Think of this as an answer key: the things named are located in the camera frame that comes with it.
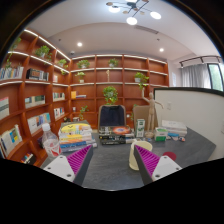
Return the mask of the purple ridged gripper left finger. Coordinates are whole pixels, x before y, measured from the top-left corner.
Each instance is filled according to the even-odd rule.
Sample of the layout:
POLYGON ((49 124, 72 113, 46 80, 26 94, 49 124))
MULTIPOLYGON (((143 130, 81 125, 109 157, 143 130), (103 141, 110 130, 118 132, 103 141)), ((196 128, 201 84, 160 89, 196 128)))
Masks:
POLYGON ((68 156, 58 156, 44 170, 81 186, 92 156, 93 146, 88 145, 68 156))

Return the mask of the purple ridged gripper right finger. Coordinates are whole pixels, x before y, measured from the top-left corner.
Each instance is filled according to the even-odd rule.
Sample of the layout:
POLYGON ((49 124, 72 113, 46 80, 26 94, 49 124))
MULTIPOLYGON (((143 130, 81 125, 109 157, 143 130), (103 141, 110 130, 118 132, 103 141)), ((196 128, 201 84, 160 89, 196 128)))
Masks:
POLYGON ((157 156, 143 147, 134 147, 134 156, 144 185, 181 170, 181 167, 169 156, 157 156))

